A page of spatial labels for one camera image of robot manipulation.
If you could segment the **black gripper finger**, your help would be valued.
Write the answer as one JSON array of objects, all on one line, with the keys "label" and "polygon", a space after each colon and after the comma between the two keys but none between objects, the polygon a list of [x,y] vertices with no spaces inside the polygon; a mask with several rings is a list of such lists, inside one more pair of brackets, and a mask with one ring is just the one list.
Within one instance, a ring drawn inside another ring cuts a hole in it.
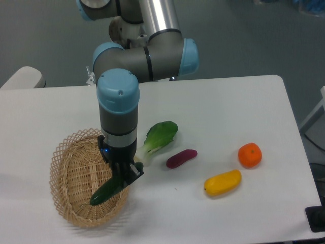
[{"label": "black gripper finger", "polygon": [[112,179],[114,180],[114,183],[117,187],[119,187],[119,188],[126,187],[124,175],[123,175],[118,163],[113,164]]},{"label": "black gripper finger", "polygon": [[139,177],[141,177],[143,172],[144,165],[142,162],[135,163],[122,163],[122,178],[123,185],[129,186]]}]

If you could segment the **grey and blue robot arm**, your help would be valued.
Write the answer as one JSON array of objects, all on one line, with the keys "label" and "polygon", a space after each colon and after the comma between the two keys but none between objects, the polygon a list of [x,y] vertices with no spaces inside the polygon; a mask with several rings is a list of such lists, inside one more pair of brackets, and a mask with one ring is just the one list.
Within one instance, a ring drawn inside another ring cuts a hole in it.
[{"label": "grey and blue robot arm", "polygon": [[130,25],[143,24],[145,41],[124,48],[103,43],[93,54],[102,134],[99,150],[113,178],[127,187],[142,176],[135,167],[139,84],[194,73],[198,48],[183,38],[172,1],[77,1],[86,20],[120,17]]}]

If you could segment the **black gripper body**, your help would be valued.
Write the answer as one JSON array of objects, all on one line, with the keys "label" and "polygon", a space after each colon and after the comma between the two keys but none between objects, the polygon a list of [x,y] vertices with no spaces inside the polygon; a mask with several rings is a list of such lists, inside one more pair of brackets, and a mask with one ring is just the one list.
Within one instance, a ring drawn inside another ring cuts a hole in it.
[{"label": "black gripper body", "polygon": [[104,142],[104,136],[97,137],[97,145],[105,163],[134,163],[137,140],[125,147],[113,147]]}]

